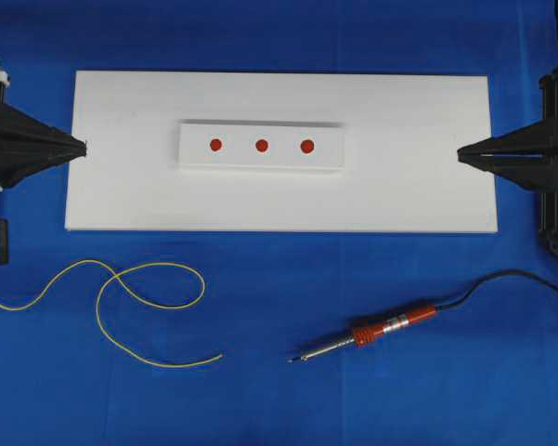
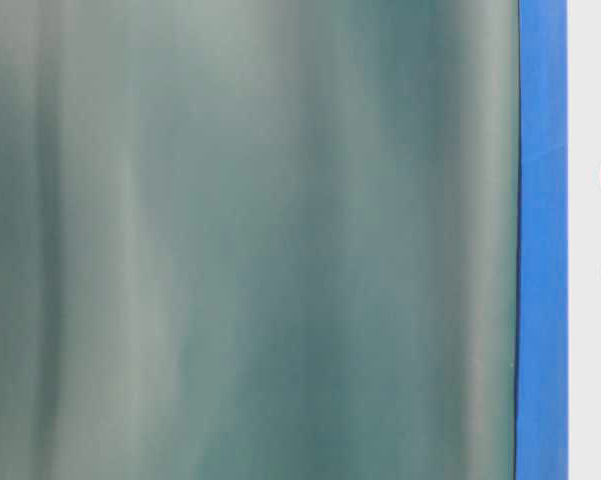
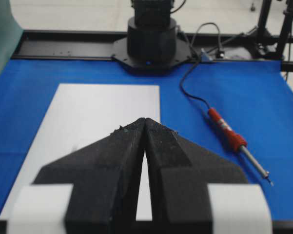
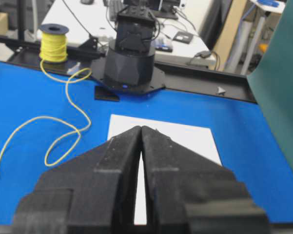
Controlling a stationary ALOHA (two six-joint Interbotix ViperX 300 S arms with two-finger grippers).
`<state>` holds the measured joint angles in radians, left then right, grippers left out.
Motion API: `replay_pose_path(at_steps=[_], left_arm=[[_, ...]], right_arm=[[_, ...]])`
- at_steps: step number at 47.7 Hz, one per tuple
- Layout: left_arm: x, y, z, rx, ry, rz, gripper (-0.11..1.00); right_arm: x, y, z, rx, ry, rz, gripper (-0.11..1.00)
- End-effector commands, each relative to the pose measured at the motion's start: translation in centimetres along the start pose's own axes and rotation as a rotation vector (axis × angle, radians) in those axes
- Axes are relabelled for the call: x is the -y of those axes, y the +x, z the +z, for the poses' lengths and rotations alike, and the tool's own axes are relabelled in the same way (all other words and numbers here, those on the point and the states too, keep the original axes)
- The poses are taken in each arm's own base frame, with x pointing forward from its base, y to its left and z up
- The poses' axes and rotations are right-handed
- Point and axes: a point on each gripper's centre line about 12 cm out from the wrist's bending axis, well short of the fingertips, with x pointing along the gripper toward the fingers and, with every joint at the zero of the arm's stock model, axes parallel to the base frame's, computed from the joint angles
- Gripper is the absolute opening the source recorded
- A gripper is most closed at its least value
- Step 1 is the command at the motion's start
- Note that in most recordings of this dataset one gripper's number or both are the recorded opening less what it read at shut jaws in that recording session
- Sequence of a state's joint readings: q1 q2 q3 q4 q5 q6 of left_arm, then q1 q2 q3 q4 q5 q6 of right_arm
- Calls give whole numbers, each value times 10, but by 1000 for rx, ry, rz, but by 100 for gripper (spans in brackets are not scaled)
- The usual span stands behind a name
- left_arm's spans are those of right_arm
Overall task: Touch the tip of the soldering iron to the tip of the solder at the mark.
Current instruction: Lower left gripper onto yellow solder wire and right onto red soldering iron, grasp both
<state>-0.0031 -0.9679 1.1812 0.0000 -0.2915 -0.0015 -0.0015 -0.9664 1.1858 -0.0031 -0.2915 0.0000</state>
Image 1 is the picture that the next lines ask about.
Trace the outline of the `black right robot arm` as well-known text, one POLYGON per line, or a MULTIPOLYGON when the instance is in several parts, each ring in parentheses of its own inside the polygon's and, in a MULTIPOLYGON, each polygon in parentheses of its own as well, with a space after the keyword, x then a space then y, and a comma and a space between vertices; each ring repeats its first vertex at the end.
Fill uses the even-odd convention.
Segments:
MULTIPOLYGON (((558 1, 555 3, 558 36, 558 1)), ((558 256, 558 68, 539 80, 542 119, 458 149, 458 161, 540 194, 539 237, 558 256)))

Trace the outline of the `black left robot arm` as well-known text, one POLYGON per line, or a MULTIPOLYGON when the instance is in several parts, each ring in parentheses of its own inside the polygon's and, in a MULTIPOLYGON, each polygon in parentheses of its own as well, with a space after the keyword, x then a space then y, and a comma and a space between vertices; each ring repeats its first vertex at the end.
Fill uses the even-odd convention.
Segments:
POLYGON ((86 156, 86 144, 6 104, 9 75, 0 68, 0 191, 47 168, 86 156))

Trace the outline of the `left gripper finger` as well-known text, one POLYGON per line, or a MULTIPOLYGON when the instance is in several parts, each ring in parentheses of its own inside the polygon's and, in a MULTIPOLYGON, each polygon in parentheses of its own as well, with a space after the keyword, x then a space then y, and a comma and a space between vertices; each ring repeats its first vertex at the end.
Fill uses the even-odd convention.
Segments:
POLYGON ((86 148, 21 147, 0 150, 0 187, 10 189, 26 177, 86 156, 86 148))
POLYGON ((0 141, 51 144, 86 153, 86 144, 81 140, 5 103, 0 103, 0 141))

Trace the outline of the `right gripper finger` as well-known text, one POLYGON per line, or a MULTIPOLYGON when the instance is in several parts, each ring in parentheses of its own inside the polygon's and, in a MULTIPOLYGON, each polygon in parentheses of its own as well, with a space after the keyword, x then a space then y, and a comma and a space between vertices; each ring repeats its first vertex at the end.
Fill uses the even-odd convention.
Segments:
POLYGON ((539 121, 458 149, 459 156, 558 153, 558 121, 539 121))
POLYGON ((558 159, 458 155, 461 163, 503 177, 525 190, 558 191, 558 159))

